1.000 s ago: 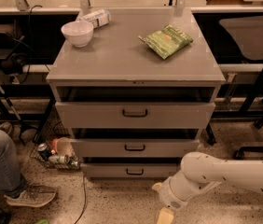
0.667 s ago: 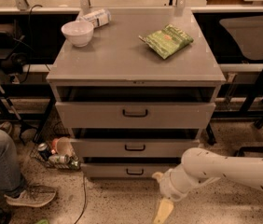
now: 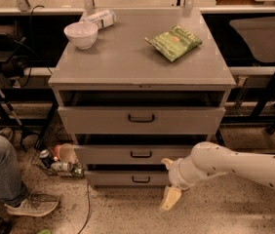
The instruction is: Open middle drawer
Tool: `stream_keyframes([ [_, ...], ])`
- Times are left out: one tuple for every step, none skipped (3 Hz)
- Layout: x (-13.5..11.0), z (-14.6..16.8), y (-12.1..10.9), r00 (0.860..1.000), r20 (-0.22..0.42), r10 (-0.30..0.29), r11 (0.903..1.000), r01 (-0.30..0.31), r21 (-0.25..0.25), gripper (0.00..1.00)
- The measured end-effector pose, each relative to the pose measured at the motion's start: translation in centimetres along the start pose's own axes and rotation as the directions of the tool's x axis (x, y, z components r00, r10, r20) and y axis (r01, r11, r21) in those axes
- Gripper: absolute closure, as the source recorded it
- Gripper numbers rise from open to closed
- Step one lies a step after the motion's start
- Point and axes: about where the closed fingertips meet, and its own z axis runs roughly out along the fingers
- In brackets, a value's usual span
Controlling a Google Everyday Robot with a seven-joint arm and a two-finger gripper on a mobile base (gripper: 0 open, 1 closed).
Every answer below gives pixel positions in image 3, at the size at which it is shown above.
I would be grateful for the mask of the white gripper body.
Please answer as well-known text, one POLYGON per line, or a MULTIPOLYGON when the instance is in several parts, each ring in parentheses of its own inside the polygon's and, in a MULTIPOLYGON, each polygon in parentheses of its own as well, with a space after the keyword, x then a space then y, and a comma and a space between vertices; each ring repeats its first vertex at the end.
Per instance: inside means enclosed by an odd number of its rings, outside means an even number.
POLYGON ((186 158, 179 158, 170 163, 168 167, 171 186, 179 190, 187 190, 194 185, 190 180, 193 175, 193 163, 186 158))

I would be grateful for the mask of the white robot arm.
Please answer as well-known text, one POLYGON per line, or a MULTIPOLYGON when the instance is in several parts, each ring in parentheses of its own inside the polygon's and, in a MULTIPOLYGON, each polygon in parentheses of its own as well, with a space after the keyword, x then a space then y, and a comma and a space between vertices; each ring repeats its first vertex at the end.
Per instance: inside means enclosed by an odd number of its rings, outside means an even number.
POLYGON ((169 211, 183 191, 198 181, 234 174, 275 189, 275 154, 257 154, 233 151, 208 141, 193 146, 185 158, 162 163, 168 170, 170 186, 164 191, 160 208, 169 211))

